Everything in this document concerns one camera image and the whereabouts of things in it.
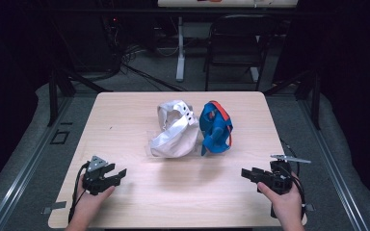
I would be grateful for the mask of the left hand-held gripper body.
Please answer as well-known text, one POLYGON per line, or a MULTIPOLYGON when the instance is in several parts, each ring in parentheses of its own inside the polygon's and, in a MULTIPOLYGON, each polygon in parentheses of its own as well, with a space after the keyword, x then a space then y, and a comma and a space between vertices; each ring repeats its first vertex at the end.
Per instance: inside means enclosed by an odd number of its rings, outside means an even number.
POLYGON ((109 177, 102 174, 102 168, 107 165, 107 161, 92 156, 83 178, 83 188, 91 195, 98 195, 111 187, 108 183, 109 177))

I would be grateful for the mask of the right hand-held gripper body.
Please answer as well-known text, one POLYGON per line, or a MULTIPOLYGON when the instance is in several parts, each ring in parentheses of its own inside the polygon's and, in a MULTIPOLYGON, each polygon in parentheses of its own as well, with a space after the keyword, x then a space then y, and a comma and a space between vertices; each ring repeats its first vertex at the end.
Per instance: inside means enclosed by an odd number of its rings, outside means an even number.
POLYGON ((272 155, 272 158, 276 160, 270 163, 271 172, 263 183, 275 193, 288 193, 293 185, 290 163, 294 162, 298 166, 300 163, 310 164, 310 161, 286 155, 272 155))

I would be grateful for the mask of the blue sun hat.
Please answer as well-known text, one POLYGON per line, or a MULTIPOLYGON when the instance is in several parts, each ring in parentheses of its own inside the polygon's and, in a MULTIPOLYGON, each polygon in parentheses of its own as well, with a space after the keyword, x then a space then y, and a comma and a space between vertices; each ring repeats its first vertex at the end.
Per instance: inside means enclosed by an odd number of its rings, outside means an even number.
POLYGON ((211 100, 206 103, 199 117, 199 129, 203 134, 201 155, 220 154, 232 146, 231 118, 222 105, 211 100))

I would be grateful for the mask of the white sun hat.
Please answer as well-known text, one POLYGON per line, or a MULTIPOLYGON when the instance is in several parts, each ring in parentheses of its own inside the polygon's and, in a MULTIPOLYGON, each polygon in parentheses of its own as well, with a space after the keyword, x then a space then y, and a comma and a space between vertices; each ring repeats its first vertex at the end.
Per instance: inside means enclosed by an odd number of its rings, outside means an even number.
POLYGON ((157 107, 160 133, 148 145, 150 155, 180 158, 195 150, 199 133, 198 117, 183 100, 172 100, 157 107))

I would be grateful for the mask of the person's left hand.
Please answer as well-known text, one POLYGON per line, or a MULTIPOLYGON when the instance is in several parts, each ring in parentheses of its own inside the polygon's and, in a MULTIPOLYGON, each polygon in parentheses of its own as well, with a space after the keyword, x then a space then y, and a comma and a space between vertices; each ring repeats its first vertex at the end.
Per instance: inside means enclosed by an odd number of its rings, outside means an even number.
POLYGON ((70 223, 83 223, 90 225, 101 208, 102 203, 109 198, 115 190, 115 186, 109 187, 98 195, 91 195, 83 189, 83 178, 81 175, 78 183, 78 197, 80 200, 75 207, 74 215, 70 223))

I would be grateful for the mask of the person's right hand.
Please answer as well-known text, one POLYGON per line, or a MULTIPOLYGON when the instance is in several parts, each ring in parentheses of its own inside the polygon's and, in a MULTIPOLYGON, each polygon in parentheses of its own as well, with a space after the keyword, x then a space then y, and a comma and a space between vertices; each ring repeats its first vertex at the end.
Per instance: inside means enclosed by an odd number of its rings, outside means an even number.
POLYGON ((272 202, 275 215, 282 226, 302 224, 302 199, 296 185, 285 194, 277 194, 259 182, 257 188, 272 202))

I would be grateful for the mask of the grey tape strip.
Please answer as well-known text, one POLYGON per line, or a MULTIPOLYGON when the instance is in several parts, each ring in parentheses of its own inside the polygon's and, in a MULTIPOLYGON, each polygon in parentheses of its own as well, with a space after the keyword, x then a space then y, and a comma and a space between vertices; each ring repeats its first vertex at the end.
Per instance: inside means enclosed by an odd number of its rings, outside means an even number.
POLYGON ((42 215, 50 215, 53 210, 64 209, 66 201, 55 202, 50 206, 43 207, 41 210, 42 215))

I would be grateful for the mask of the black metal stand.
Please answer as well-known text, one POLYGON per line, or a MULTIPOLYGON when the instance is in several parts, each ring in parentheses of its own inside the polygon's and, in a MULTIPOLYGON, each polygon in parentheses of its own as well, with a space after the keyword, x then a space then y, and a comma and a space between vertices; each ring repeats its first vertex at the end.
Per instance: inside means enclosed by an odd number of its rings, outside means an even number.
POLYGON ((291 84, 298 82, 299 86, 294 95, 297 100, 306 100, 311 93, 310 120, 317 130, 320 130, 319 109, 321 97, 321 77, 316 70, 305 70, 302 73, 284 80, 274 87, 264 91, 266 96, 275 94, 291 84))
POLYGON ((56 68, 53 69, 49 75, 49 106, 50 106, 50 117, 47 126, 50 127, 57 120, 59 115, 58 105, 58 91, 60 91, 65 97, 73 97, 76 93, 75 87, 71 84, 71 81, 77 81, 91 90, 97 93, 109 92, 101 86, 93 83, 89 79, 83 77, 75 71, 71 71, 67 68, 56 68))

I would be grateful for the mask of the black folding chair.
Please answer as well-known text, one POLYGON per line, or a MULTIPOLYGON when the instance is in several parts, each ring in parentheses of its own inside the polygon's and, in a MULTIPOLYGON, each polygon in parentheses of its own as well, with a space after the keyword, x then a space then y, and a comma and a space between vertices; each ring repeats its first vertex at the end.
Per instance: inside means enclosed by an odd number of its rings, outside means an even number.
POLYGON ((257 69, 255 90, 261 83, 269 45, 279 21, 267 14, 228 14, 210 26, 203 71, 204 89, 209 90, 210 67, 230 66, 257 69))

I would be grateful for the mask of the white desk leg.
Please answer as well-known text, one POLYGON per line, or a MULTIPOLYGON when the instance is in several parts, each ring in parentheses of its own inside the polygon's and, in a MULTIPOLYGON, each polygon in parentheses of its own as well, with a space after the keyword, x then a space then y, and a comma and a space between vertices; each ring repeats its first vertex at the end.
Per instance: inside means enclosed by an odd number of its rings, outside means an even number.
POLYGON ((176 68, 176 81, 184 81, 185 71, 185 53, 184 53, 184 35, 183 35, 183 19, 178 17, 178 59, 176 68))

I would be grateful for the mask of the white desk top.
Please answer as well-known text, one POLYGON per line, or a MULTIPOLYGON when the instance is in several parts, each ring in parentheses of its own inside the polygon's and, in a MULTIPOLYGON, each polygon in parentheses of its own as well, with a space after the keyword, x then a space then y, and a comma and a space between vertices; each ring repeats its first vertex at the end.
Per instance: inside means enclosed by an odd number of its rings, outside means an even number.
POLYGON ((299 0, 157 0, 167 8, 295 8, 299 0))

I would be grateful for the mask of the aluminium floor rail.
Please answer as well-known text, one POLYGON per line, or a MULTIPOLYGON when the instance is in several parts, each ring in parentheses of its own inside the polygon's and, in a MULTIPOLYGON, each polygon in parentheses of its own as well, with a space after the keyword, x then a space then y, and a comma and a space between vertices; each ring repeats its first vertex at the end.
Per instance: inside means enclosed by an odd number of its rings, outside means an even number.
POLYGON ((332 156, 330 148, 323 136, 321 130, 317 129, 314 125, 311 116, 310 108, 305 101, 299 100, 298 105, 304 114, 305 121, 308 124, 311 133, 315 137, 320 149, 321 158, 323 159, 324 166, 326 167, 327 173, 334 185, 335 191, 341 201, 341 204, 347 214, 349 222, 352 224, 354 231, 370 231, 364 217, 362 216, 356 201, 351 193, 348 185, 346 184, 341 171, 332 156))
POLYGON ((42 215, 57 200, 79 133, 73 117, 74 100, 61 101, 59 116, 50 127, 41 102, 32 124, 0 173, 0 231, 58 231, 42 215))

